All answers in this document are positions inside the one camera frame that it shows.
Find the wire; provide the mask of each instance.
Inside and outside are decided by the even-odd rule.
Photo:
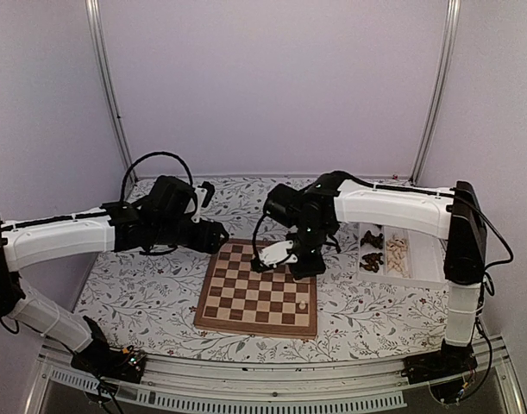
[[[338,241],[338,239],[336,239],[333,235],[329,235],[329,238],[331,241],[333,241],[332,243],[324,243],[328,246],[332,246],[333,248],[336,249],[336,252],[338,254],[340,254],[342,252],[342,248],[340,247],[340,242]]]
[[[114,393],[113,392],[110,392],[110,390],[106,387],[106,386],[101,386],[103,384],[103,382],[100,382],[100,385],[98,386],[98,397],[99,398],[102,398],[102,389],[104,389],[109,395],[110,395],[110,398],[112,400],[112,402],[114,403],[114,405],[116,406],[117,410],[119,411],[119,414],[125,414],[122,410],[122,407],[117,403],[117,400],[116,400],[116,397],[114,396]],[[106,407],[106,404],[103,403],[102,401],[98,401],[98,403],[100,404],[100,407],[106,411],[108,414],[114,414],[113,412],[111,412],[108,407]]]
[[[139,252],[141,256],[165,256],[166,254],[173,253],[177,248],[170,248],[168,250],[162,250],[161,252]]]
[[[131,164],[131,166],[125,172],[125,175],[123,176],[123,181],[122,181],[121,195],[119,197],[119,203],[121,205],[123,205],[123,202],[125,201],[125,187],[127,187],[127,180],[129,178],[129,175],[135,169],[135,167],[138,166],[139,164],[141,164],[144,160],[147,160],[148,158],[156,157],[156,156],[159,156],[159,155],[164,155],[166,157],[170,157],[170,158],[173,158],[173,159],[177,160],[180,163],[180,165],[183,166],[183,168],[185,169],[186,175],[188,176],[188,181],[189,181],[190,185],[194,184],[194,180],[192,179],[191,170],[188,168],[188,165],[186,165],[186,163],[183,161],[183,159],[180,158],[177,154],[168,153],[167,151],[156,151],[156,152],[153,152],[153,153],[148,153],[148,154],[142,155],[142,157],[140,157],[137,161],[135,161],[133,164]]]
[[[481,382],[471,392],[469,392],[468,394],[465,394],[459,400],[459,402],[466,401],[467,399],[469,399],[475,393],[478,392],[478,390],[485,384],[485,382],[487,380],[487,375],[489,375],[489,372],[491,371],[491,367],[492,367],[492,364],[493,364],[493,347],[491,345],[491,341],[489,340],[489,338],[486,335],[486,332],[484,331],[483,327],[481,326],[481,321],[479,320],[479,318],[476,318],[476,329],[478,330],[480,335],[486,340],[487,347],[489,348],[489,362],[487,363],[487,370],[486,370],[486,373],[484,374],[483,378],[481,379]]]
[[[14,323],[16,324],[14,330],[12,330],[6,323],[4,323],[3,317],[0,317],[0,323],[6,330],[9,331],[10,334],[18,335],[20,333],[20,323],[18,321],[14,320]]]
[[[255,224],[254,233],[252,233],[252,249],[254,250],[254,256],[257,261],[260,261],[260,252],[257,249],[257,233],[260,231],[261,224],[263,223],[263,220],[265,220],[265,217],[267,217],[267,213],[263,213],[260,217],[260,219],[257,221],[257,224]]]
[[[354,175],[350,174],[349,172],[345,172],[345,171],[334,171],[333,174],[343,176],[346,179],[351,179],[352,181],[354,181],[358,185],[362,185],[363,187],[373,188],[376,190],[388,190],[388,191],[397,191],[397,192],[415,192],[416,194],[424,194],[426,196],[437,196],[437,197],[447,197],[447,198],[454,197],[453,194],[449,194],[447,192],[424,190],[422,188],[416,188],[416,187],[402,187],[401,185],[373,184],[373,183],[369,183],[368,181],[365,181],[364,179],[359,179],[355,177]]]
[[[487,293],[489,293],[489,296],[495,296],[495,285],[493,284],[493,279],[491,278],[491,275],[488,272],[484,272],[486,275],[486,281],[484,281],[484,287],[487,290]]]

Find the chess square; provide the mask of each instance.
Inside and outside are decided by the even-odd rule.
[[[273,274],[273,282],[285,282],[285,274],[283,273],[274,273]]]
[[[244,289],[235,289],[235,293],[233,294],[234,299],[245,299],[246,298],[246,290]]]
[[[212,286],[210,288],[210,296],[221,296],[222,291],[223,291],[222,287]]]
[[[205,317],[216,317],[218,310],[219,308],[215,306],[206,306],[205,311],[204,311],[204,316]]]
[[[238,280],[248,280],[249,279],[249,272],[246,270],[239,270],[238,271]]]
[[[259,300],[260,293],[259,291],[246,291],[246,299],[248,300]]]
[[[223,287],[225,284],[225,278],[213,278],[211,279],[211,286]]]
[[[269,312],[255,312],[255,321],[259,323],[269,322]]]
[[[219,308],[217,310],[216,319],[220,319],[222,321],[227,321],[227,320],[229,320],[229,315],[230,315],[230,309],[229,308]]]
[[[271,292],[271,300],[273,302],[284,301],[284,293],[283,292]]]
[[[232,305],[230,306],[231,309],[244,309],[244,304],[246,303],[246,300],[244,299],[232,299]]]
[[[296,325],[297,326],[309,326],[310,320],[309,315],[299,315],[296,314]]]
[[[258,297],[258,300],[260,300],[262,302],[270,301],[271,300],[271,292],[260,291],[260,295]]]
[[[282,282],[273,282],[271,290],[272,291],[276,291],[276,292],[284,291],[284,283],[282,283]]]
[[[273,289],[273,282],[261,282],[260,291],[271,291]]]
[[[247,323],[254,323],[255,322],[255,315],[257,312],[255,310],[244,310],[244,314],[242,316],[242,321]]]
[[[224,287],[221,291],[221,298],[232,298],[235,295],[234,287]]]
[[[256,310],[259,312],[269,312],[271,310],[271,302],[258,302]]]
[[[284,292],[285,293],[296,293],[296,284],[295,283],[284,283]]]
[[[285,313],[282,315],[282,323],[287,325],[294,325],[296,323],[296,315],[293,313]]]
[[[221,298],[221,301],[219,302],[220,308],[228,308],[232,306],[232,298]]]
[[[293,304],[296,302],[296,294],[291,292],[284,292],[283,293],[283,300],[286,303]]]
[[[283,313],[296,313],[296,304],[282,304],[282,312]]]
[[[253,291],[259,291],[259,289],[260,289],[260,281],[259,280],[249,280],[248,281],[248,289],[251,289]]]
[[[282,302],[270,302],[269,310],[271,312],[282,312]]]
[[[236,286],[236,279],[229,279],[226,278],[223,282],[223,287],[235,287]]]
[[[247,280],[237,279],[235,288],[236,289],[244,289],[244,290],[248,289],[248,281]]]
[[[307,293],[309,292],[309,285],[306,283],[297,283],[296,284],[296,292],[299,293]]]
[[[309,315],[309,306],[306,304],[303,309],[299,304],[296,304],[296,314],[298,315]]]
[[[220,302],[221,302],[221,297],[219,297],[219,296],[208,296],[207,300],[205,301],[205,305],[206,306],[215,306],[216,308],[218,308]]]
[[[282,324],[282,313],[269,312],[269,323],[272,323],[273,325]]]
[[[224,278],[226,275],[227,275],[226,269],[215,269],[215,273],[213,274],[215,278]]]
[[[246,311],[257,311],[257,300],[249,300],[247,299],[244,303],[244,309]]]
[[[243,313],[244,311],[242,309],[231,309],[229,319],[232,321],[241,321]]]

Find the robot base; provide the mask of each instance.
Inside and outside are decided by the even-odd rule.
[[[104,333],[89,317],[84,317],[92,332],[92,342],[72,359],[72,367],[95,377],[140,384],[146,366],[146,353],[132,346],[122,350],[110,349]]]
[[[466,347],[453,347],[445,341],[439,351],[408,356],[403,363],[405,369],[401,376],[407,377],[409,384],[439,380],[465,373],[478,366],[471,344]]]

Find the black cable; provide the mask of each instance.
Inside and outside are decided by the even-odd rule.
[[[183,168],[185,169],[186,175],[188,176],[188,181],[190,182],[190,185],[194,184],[194,180],[192,179],[191,170],[188,168],[188,165],[186,165],[186,163],[183,161],[182,158],[180,158],[176,154],[168,153],[167,151],[156,151],[156,152],[153,152],[153,153],[149,153],[149,154],[143,155],[137,161],[135,161],[133,164],[131,164],[131,166],[127,169],[127,171],[125,172],[125,175],[123,176],[122,190],[121,190],[121,195],[119,197],[120,204],[123,204],[123,202],[125,201],[125,187],[127,186],[127,180],[129,178],[129,175],[135,169],[135,167],[138,166],[140,163],[142,163],[144,160],[147,160],[148,158],[156,157],[156,156],[159,156],[159,155],[164,155],[166,157],[170,157],[170,158],[173,158],[173,159],[177,160],[180,163],[180,165],[183,166]]]
[[[331,241],[333,241],[332,247],[336,248],[336,252],[340,254],[342,252],[342,248],[340,248],[340,242],[338,241],[338,239],[336,239],[333,235],[329,235],[329,238]]]
[[[286,263],[292,257],[292,253],[288,254],[283,260],[277,261],[274,265],[280,266],[283,263]]]
[[[263,220],[265,220],[265,217],[267,217],[267,213],[264,212],[257,221],[257,224],[255,224],[254,233],[252,233],[252,249],[254,250],[254,256],[257,261],[260,261],[260,252],[257,249],[257,233],[260,231],[261,224],[263,223]]]
[[[12,329],[10,328],[10,326],[8,326],[6,323],[4,323],[4,320],[3,320],[2,317],[0,317],[0,323],[1,323],[1,325],[2,325],[6,330],[9,331],[10,334],[12,334],[12,335],[18,335],[18,334],[20,333],[20,323],[19,323],[18,321],[14,320],[14,323],[16,324],[16,327],[15,327],[14,330],[12,330]]]
[[[103,217],[108,216],[107,211],[98,211],[96,213],[79,213],[73,216],[54,216],[49,218],[42,218],[39,220],[31,220],[28,222],[19,222],[12,226],[5,226],[0,228],[0,234],[5,231],[12,231],[13,229],[25,229],[27,227],[41,226],[43,224],[50,223],[61,223],[61,222],[71,222],[73,220],[82,220],[84,218],[94,218],[94,217]]]
[[[388,190],[388,191],[397,191],[397,192],[415,192],[416,194],[424,194],[426,196],[437,196],[437,197],[448,197],[448,198],[454,197],[453,194],[449,194],[447,192],[424,190],[422,188],[416,188],[416,187],[402,187],[401,185],[373,184],[373,183],[369,183],[368,181],[365,181],[364,179],[359,179],[355,177],[354,175],[350,174],[349,172],[345,172],[345,171],[334,171],[333,174],[343,176],[346,179],[351,179],[352,181],[354,181],[358,185],[362,185],[363,187],[373,188],[376,190]]]
[[[110,398],[112,400],[112,402],[114,403],[114,405],[116,406],[117,410],[119,411],[119,414],[125,414],[122,410],[122,407],[117,403],[117,400],[116,400],[116,397],[114,396],[114,393],[113,392],[110,392],[110,390],[107,388],[107,386],[101,386],[103,384],[103,382],[100,382],[100,384],[98,385],[98,397],[100,399],[102,399],[102,389],[104,389],[106,391],[106,393],[108,393],[110,395]],[[111,412],[108,407],[106,407],[106,404],[105,403],[102,403],[102,401],[100,401],[100,406],[102,407],[102,409],[104,411],[106,411],[108,414],[114,414],[113,412]]]
[[[489,375],[493,364],[493,346],[491,344],[491,341],[487,337],[486,332],[481,326],[481,321],[479,320],[479,318],[476,318],[476,329],[478,330],[480,335],[486,340],[487,346],[489,347],[489,362],[487,363],[487,370],[484,374],[484,377],[481,379],[481,382],[470,393],[463,395],[462,398],[459,399],[459,402],[466,401],[467,399],[472,397],[486,383],[487,375]]]
[[[161,252],[139,252],[141,256],[165,256],[166,254],[173,253],[177,248],[170,248],[169,250],[164,250]]]
[[[486,280],[484,281],[484,287],[486,288],[489,296],[495,296],[495,285],[493,284],[493,279],[488,272],[484,272],[486,275]]]

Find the chessboard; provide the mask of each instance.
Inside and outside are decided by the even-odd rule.
[[[264,248],[270,242],[258,241]],[[240,335],[314,339],[317,336],[317,281],[294,280],[286,266],[250,270],[248,240],[229,240],[210,261],[194,326]]]

